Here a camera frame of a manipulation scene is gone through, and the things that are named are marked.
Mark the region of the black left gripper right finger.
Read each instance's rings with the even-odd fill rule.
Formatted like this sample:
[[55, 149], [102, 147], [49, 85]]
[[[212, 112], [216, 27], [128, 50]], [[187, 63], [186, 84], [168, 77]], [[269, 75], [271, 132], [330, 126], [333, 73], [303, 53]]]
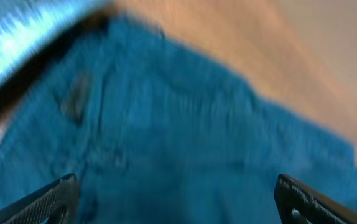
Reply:
[[274, 200], [282, 224], [357, 224], [357, 213], [286, 174], [278, 175]]

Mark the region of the dark blue shorts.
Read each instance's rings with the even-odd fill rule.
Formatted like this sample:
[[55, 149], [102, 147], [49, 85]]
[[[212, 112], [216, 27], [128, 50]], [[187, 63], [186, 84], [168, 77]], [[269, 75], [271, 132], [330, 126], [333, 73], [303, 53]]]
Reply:
[[124, 16], [31, 86], [0, 143], [0, 208], [69, 172], [80, 223], [279, 223], [281, 173], [357, 212], [348, 143]]

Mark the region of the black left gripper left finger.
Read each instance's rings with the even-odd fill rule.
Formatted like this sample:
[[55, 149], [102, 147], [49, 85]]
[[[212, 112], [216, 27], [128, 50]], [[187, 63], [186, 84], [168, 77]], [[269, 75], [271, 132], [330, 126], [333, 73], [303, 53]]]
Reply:
[[42, 187], [0, 210], [0, 224], [75, 222], [80, 184], [74, 173]]

